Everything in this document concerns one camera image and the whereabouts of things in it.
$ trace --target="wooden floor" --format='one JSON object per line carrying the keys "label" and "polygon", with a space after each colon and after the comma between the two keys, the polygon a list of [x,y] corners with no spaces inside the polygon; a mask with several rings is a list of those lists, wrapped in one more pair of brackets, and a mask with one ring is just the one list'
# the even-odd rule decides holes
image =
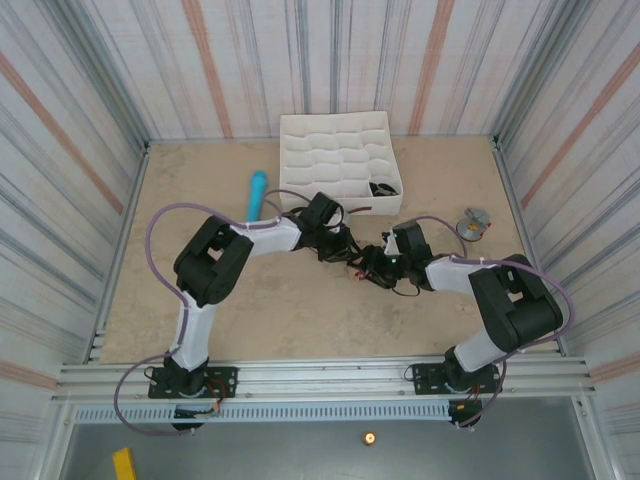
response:
{"label": "wooden floor", "polygon": [[[381,243],[380,233],[421,214],[452,223],[468,206],[487,209],[493,225],[469,244],[472,257],[502,258],[522,245],[485,137],[402,138],[393,141],[404,183],[397,217],[354,216],[356,239]],[[244,220],[252,173],[278,185],[277,142],[164,145],[152,149],[107,324],[102,363],[128,363],[167,350],[179,300],[151,274],[144,234],[153,214],[174,202],[206,204]],[[264,216],[271,216],[266,207]],[[172,282],[172,264],[205,220],[172,211],[157,225],[153,257]],[[434,253],[459,251],[439,224],[423,222]],[[413,292],[404,281],[401,291]],[[472,297],[423,292],[404,298],[358,282],[343,265],[320,264],[308,250],[252,259],[218,309],[209,339],[211,359],[348,357],[442,353],[482,327]]]}

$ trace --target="striped wall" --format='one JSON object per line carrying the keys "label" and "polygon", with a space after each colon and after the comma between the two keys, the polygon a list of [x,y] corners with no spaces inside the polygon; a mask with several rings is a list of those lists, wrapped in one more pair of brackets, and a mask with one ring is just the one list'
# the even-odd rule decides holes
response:
{"label": "striped wall", "polygon": [[588,3],[504,141],[539,259],[577,303],[570,350],[640,478],[640,2]]}
{"label": "striped wall", "polygon": [[45,2],[0,2],[0,478],[25,478],[82,360],[140,146]]}
{"label": "striped wall", "polygon": [[72,0],[154,139],[278,136],[387,110],[394,134],[488,134],[558,0]]}

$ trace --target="gray floor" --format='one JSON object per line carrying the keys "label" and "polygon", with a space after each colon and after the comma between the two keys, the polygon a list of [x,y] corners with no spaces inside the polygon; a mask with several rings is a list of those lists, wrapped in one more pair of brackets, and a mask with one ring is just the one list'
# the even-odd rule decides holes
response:
{"label": "gray floor", "polygon": [[115,480],[111,455],[123,447],[138,480],[593,478],[568,399],[498,401],[473,433],[445,422],[221,424],[167,439],[78,426],[62,478]]}

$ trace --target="blue cylinder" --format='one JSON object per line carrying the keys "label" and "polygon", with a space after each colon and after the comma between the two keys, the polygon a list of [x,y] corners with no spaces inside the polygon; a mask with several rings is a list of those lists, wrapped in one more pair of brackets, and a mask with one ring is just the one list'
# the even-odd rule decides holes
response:
{"label": "blue cylinder", "polygon": [[260,210],[262,210],[262,198],[267,189],[267,174],[262,170],[256,170],[251,177],[251,193],[249,194],[249,209],[247,210],[247,222],[260,220]]}

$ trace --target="white tray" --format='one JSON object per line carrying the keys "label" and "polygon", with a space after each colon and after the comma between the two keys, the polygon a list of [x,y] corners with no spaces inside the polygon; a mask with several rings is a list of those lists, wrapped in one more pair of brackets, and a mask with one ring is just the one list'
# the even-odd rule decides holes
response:
{"label": "white tray", "polygon": [[[374,197],[369,182],[386,183],[398,195]],[[402,180],[391,146],[387,112],[280,117],[280,188],[312,198],[323,192],[361,215],[397,215]],[[280,194],[285,211],[305,205]]]}

